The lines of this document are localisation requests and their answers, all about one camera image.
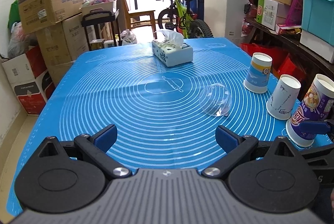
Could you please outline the clear plastic cup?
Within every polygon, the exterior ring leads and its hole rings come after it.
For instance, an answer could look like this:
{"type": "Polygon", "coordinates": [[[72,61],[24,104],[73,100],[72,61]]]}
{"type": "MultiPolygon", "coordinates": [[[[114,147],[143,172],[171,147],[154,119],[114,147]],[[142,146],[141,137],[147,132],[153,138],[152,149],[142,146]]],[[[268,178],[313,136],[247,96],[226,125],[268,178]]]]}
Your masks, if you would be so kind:
{"type": "Polygon", "coordinates": [[[210,116],[228,116],[232,105],[232,95],[222,83],[215,83],[205,87],[198,98],[203,112],[210,116]]]}

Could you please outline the purple paper cup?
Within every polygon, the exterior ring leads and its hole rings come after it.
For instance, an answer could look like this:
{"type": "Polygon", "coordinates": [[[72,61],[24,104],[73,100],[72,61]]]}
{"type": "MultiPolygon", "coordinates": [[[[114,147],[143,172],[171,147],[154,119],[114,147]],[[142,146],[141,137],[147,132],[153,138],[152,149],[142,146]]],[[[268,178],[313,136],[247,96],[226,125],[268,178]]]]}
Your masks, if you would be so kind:
{"type": "Polygon", "coordinates": [[[333,106],[333,80],[317,74],[300,105],[286,122],[286,133],[300,147],[311,146],[316,138],[314,134],[301,132],[300,124],[304,120],[324,121],[333,106]]]}

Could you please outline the white paper cup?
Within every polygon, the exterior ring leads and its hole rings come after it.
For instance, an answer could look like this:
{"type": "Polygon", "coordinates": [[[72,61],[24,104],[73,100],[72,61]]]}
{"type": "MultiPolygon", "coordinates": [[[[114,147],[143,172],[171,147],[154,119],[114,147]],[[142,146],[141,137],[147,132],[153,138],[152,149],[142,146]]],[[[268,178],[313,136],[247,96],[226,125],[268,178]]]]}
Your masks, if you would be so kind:
{"type": "Polygon", "coordinates": [[[278,120],[288,120],[297,96],[300,92],[301,83],[293,76],[283,74],[266,103],[267,112],[278,120]]]}

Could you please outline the blue yellow paper cup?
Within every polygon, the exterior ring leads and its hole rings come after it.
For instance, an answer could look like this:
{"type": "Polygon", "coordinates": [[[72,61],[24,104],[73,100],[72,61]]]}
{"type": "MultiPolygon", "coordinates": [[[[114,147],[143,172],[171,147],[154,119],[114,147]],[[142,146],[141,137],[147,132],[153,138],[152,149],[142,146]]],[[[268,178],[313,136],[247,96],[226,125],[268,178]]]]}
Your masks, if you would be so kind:
{"type": "Polygon", "coordinates": [[[267,91],[268,80],[272,67],[272,58],[262,52],[253,53],[249,70],[243,81],[244,87],[257,94],[267,91]]]}

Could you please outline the red bag under shelf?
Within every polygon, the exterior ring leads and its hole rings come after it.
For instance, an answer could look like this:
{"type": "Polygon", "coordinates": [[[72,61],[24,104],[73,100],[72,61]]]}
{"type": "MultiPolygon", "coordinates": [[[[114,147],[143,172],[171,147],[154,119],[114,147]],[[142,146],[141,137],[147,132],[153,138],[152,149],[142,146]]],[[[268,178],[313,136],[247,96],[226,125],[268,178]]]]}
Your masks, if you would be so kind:
{"type": "Polygon", "coordinates": [[[287,50],[278,46],[265,46],[255,43],[241,43],[240,48],[252,56],[255,52],[262,52],[272,58],[273,74],[279,78],[283,74],[292,75],[300,82],[306,78],[306,72],[298,60],[287,50]]]}

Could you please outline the blue silicone baking mat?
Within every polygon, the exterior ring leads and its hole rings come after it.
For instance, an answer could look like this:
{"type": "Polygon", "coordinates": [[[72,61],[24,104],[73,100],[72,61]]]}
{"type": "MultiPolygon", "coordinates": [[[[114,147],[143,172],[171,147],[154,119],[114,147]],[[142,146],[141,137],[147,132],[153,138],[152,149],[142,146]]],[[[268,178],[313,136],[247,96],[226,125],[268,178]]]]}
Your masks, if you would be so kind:
{"type": "Polygon", "coordinates": [[[295,146],[285,122],[271,117],[264,94],[243,81],[250,57],[224,38],[190,39],[190,63],[167,67],[150,45],[82,54],[39,116],[19,160],[8,208],[14,223],[322,223],[333,187],[333,145],[318,137],[295,146]],[[200,92],[222,83],[228,116],[210,116],[200,92]],[[74,146],[109,124],[117,141],[107,155],[132,171],[106,178],[74,146]],[[227,178],[201,172],[226,155],[216,128],[259,140],[227,178]]]}

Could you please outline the red white cardboard box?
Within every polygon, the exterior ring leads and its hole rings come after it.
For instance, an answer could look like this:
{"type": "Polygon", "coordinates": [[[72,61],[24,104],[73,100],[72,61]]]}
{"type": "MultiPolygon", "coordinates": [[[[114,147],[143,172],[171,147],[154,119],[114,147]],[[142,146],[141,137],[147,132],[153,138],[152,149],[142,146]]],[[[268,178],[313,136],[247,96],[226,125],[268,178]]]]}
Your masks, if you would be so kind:
{"type": "Polygon", "coordinates": [[[28,115],[40,115],[56,86],[39,46],[2,63],[18,101],[28,115]]]}

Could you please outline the teal plastic storage bin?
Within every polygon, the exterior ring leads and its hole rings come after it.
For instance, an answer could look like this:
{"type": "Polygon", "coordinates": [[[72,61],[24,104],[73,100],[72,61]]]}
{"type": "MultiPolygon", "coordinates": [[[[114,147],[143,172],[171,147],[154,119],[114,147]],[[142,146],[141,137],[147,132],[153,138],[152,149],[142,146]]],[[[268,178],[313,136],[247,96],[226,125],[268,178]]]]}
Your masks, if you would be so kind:
{"type": "Polygon", "coordinates": [[[301,27],[333,46],[333,0],[303,0],[301,27]]]}

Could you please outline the lower brown cardboard box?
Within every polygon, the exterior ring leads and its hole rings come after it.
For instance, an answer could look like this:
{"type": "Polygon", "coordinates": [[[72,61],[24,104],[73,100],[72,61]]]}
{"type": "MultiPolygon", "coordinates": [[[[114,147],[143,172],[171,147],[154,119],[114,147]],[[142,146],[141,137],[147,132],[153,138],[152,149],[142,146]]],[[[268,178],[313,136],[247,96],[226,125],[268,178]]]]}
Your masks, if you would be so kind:
{"type": "Polygon", "coordinates": [[[85,30],[78,14],[36,32],[44,62],[58,85],[77,58],[89,50],[85,30]]]}

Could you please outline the pink plastic rack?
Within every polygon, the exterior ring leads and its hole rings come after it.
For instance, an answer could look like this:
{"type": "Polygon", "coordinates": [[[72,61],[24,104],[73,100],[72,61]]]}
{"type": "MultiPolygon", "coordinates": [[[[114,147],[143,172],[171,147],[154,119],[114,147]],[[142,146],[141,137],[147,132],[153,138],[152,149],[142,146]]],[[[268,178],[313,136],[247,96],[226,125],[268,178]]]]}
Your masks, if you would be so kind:
{"type": "Polygon", "coordinates": [[[289,12],[286,17],[286,25],[301,25],[303,0],[292,0],[289,12]]]}

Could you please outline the white tissue box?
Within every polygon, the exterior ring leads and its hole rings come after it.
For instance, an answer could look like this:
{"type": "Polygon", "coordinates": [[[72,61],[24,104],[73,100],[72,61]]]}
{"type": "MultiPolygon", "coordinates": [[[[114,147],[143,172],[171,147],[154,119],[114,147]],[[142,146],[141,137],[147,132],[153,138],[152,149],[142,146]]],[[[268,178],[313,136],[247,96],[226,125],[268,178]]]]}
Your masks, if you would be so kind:
{"type": "Polygon", "coordinates": [[[193,61],[193,48],[184,42],[183,34],[169,29],[160,29],[162,41],[152,41],[152,52],[167,67],[174,67],[193,61]]]}

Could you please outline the green white product box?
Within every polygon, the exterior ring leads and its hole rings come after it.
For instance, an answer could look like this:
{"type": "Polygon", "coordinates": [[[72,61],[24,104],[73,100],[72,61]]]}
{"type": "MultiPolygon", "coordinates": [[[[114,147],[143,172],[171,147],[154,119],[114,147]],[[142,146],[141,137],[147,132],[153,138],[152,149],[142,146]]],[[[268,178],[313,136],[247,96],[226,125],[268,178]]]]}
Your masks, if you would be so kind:
{"type": "Polygon", "coordinates": [[[289,10],[290,6],[275,0],[258,0],[256,21],[274,31],[276,25],[285,24],[289,10]]]}

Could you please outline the wooden chair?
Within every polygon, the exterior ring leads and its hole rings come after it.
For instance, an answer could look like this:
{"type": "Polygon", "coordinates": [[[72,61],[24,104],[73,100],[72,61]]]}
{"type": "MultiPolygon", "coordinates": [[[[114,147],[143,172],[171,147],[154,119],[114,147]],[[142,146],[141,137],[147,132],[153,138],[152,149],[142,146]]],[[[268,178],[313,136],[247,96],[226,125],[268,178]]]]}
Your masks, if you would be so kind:
{"type": "Polygon", "coordinates": [[[125,16],[125,27],[126,29],[132,30],[135,28],[135,24],[139,24],[139,27],[151,27],[152,28],[152,34],[154,39],[157,39],[157,33],[156,33],[156,20],[154,17],[154,10],[148,10],[148,11],[139,11],[139,10],[130,10],[129,6],[127,4],[126,0],[121,0],[121,5],[124,11],[125,16]],[[132,22],[132,19],[138,19],[141,16],[149,16],[149,24],[141,24],[141,21],[134,21],[132,22]]]}

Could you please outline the green black bicycle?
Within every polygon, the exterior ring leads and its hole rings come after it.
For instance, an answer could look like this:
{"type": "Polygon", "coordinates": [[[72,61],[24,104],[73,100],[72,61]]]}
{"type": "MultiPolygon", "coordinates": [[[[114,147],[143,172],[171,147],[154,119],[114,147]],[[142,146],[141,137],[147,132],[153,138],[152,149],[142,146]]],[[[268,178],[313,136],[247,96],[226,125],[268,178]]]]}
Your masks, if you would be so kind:
{"type": "Polygon", "coordinates": [[[179,32],[185,39],[212,38],[213,34],[206,22],[197,18],[190,8],[192,0],[170,0],[171,5],[158,15],[160,29],[179,32]]]}

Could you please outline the white chest freezer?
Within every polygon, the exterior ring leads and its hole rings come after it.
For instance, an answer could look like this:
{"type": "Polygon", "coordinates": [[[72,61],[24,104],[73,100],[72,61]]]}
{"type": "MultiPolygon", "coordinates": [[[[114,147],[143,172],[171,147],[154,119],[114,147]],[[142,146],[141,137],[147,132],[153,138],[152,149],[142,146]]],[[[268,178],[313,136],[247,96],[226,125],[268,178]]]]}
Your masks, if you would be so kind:
{"type": "Polygon", "coordinates": [[[248,0],[204,0],[204,21],[214,37],[225,37],[236,45],[243,42],[244,7],[248,0]]]}

